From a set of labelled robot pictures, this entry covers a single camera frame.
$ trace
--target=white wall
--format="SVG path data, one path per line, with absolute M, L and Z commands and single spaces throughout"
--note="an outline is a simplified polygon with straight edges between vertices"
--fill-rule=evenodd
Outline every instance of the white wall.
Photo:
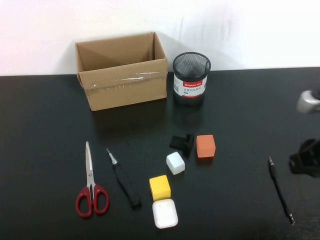
M 0 75 L 74 74 L 74 43 L 156 31 L 212 70 L 320 66 L 318 0 L 0 0 Z

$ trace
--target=yellow block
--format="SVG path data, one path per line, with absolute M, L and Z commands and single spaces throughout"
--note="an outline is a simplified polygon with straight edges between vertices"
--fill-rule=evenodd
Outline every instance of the yellow block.
M 171 197 L 171 189 L 166 175 L 150 178 L 149 183 L 153 201 Z

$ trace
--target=black mesh pen holder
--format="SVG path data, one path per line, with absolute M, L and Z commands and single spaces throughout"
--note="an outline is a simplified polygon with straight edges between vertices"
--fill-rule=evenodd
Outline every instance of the black mesh pen holder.
M 197 52 L 185 52 L 173 60 L 174 99 L 183 105 L 199 105 L 205 97 L 210 60 Z

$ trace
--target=screwdriver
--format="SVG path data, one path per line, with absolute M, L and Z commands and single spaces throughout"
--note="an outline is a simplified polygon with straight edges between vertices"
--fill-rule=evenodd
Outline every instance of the screwdriver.
M 279 195 L 279 198 L 281 200 L 282 206 L 284 208 L 284 212 L 289 217 L 290 222 L 293 225 L 293 224 L 295 224 L 295 220 L 294 220 L 294 217 L 292 216 L 291 210 L 288 207 L 288 205 L 286 203 L 286 200 L 285 200 L 285 197 L 284 197 L 284 195 L 283 195 L 283 193 L 281 191 L 281 188 L 279 186 L 278 174 L 277 174 L 276 166 L 275 166 L 275 164 L 272 161 L 270 156 L 269 156 L 269 159 L 268 159 L 268 163 L 269 163 L 270 174 L 271 174 L 271 177 L 272 177 L 272 179 L 274 181 L 274 185 L 275 185 L 276 191 L 278 192 L 278 195 Z
M 135 208 L 135 207 L 140 206 L 141 205 L 140 196 L 138 195 L 138 192 L 132 186 L 127 174 L 123 171 L 122 167 L 120 166 L 118 161 L 114 158 L 114 156 L 112 155 L 112 153 L 109 151 L 108 148 L 106 149 L 106 151 L 108 152 L 108 154 L 111 158 L 113 169 L 114 169 L 114 172 L 116 175 L 116 179 L 118 180 L 121 188 L 123 189 L 126 196 L 128 197 L 130 204 L 131 204 L 131 207 Z

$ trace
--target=orange cube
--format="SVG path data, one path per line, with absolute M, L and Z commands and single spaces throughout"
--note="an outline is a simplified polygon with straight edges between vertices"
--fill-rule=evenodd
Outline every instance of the orange cube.
M 210 158 L 215 156 L 216 144 L 213 135 L 196 136 L 196 152 L 198 158 Z

